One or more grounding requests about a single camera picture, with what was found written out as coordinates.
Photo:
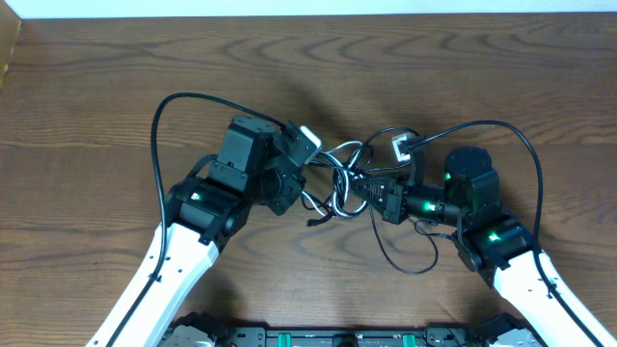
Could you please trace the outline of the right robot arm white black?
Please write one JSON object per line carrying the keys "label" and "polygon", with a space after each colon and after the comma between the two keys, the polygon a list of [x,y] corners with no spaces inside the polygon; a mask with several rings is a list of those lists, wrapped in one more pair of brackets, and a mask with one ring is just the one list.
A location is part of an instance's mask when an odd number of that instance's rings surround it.
{"label": "right robot arm white black", "polygon": [[615,337],[560,277],[536,233],[504,210],[488,151],[459,147],[446,157],[442,186],[416,174],[367,175],[352,190],[388,223],[417,217],[454,227],[451,241],[478,274],[547,346],[613,346]]}

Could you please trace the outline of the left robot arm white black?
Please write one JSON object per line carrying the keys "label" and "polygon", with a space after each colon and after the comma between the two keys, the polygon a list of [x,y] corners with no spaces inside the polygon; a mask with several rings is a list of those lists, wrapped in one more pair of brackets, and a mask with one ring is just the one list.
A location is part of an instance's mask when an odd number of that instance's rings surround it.
{"label": "left robot arm white black", "polygon": [[252,207],[280,216],[301,196],[302,168],[321,148],[304,125],[234,118],[219,154],[204,156],[170,190],[164,224],[90,345],[156,345]]}

